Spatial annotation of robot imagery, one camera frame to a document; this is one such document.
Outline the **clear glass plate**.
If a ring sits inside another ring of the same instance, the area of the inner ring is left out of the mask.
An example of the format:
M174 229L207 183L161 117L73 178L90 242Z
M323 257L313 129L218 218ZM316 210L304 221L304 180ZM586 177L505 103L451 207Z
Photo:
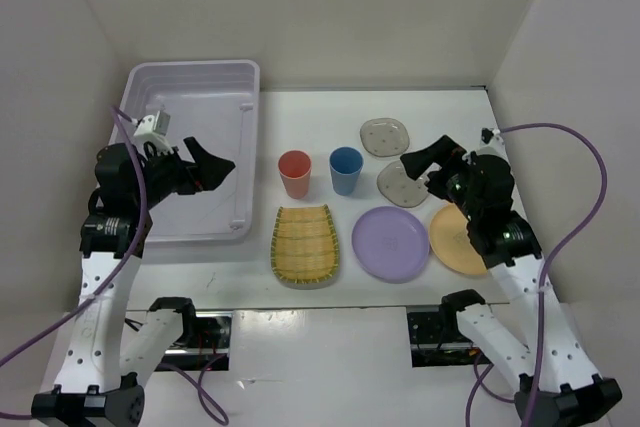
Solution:
M392 204L401 208L414 208L421 205L429 193L426 179L409 178L400 160L388 164L378 175L376 184L379 192Z
M393 118L366 121L360 127L360 139L364 149L379 158L401 155L410 146L406 127Z

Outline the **yellow plastic plate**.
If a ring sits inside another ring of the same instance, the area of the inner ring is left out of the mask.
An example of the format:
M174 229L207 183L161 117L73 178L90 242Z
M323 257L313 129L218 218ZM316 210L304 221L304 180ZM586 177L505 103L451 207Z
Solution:
M470 243L466 225L466 218L457 207L441 208L429 225L431 248L448 269L470 277L484 276L488 270Z

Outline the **red plastic cup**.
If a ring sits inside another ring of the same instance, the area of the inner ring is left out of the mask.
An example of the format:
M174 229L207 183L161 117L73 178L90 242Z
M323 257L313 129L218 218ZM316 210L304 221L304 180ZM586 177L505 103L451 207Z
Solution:
M311 158L303 151L290 150L281 155L277 166L287 195L304 198L309 190Z

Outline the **purple plastic plate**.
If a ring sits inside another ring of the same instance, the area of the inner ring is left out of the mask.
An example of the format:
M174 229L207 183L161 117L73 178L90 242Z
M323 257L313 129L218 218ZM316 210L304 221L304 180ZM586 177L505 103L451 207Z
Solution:
M418 277L430 252L423 223L391 206L365 212L354 224L351 245L360 267L387 283L406 283Z

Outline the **blue plastic cup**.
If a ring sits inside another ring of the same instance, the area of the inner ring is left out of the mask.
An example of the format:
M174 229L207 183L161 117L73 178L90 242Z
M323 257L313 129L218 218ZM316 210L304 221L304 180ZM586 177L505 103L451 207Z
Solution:
M362 154L352 147L339 147L329 156L329 167L334 191L338 195L353 193L363 168Z

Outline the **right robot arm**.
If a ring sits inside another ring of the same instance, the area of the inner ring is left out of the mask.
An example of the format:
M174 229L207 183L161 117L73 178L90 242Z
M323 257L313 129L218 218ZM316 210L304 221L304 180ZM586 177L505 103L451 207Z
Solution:
M400 158L413 180L427 178L435 197L466 220L473 249L499 284L524 335L516 338L474 290L444 297L438 327L450 340L476 344L514 391L526 426L583 426L622 398L617 381L601 375L568 322L529 223L513 208L515 181L501 139L484 130L481 147L466 151L443 136Z

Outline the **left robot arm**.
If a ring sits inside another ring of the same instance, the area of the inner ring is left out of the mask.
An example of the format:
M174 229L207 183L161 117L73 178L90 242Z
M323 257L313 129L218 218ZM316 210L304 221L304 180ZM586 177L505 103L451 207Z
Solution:
M96 156L98 183L81 227L79 314L63 366L48 392L34 396L31 415L47 426L137 426L144 387L169 346L192 344L199 322L189 298L161 297L149 308L133 343L122 334L132 285L152 227L151 208L172 194L213 191L234 162L207 152L193 137L191 157L146 141L104 147Z

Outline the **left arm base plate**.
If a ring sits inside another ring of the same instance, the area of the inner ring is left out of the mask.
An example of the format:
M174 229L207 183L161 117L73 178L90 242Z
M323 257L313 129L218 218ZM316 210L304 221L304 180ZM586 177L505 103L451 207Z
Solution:
M129 361L126 361L125 353L129 346L136 343L137 334L142 327L146 323L154 322L156 318L155 313L141 310L127 312L121 342L120 370L122 374L128 372L125 365L137 362L139 356L136 351L136 356L129 357ZM169 371L166 365L173 365L185 372L194 373L202 370L208 362L215 360L208 367L209 370L227 371L229 369L232 320L233 313L231 311L197 311L193 331L188 339L180 343L168 344L155 370L166 372Z

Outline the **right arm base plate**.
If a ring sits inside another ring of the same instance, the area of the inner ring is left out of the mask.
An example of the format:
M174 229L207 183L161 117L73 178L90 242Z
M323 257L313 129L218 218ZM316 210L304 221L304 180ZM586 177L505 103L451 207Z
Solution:
M471 365L480 350L453 327L436 306L406 308L413 368Z

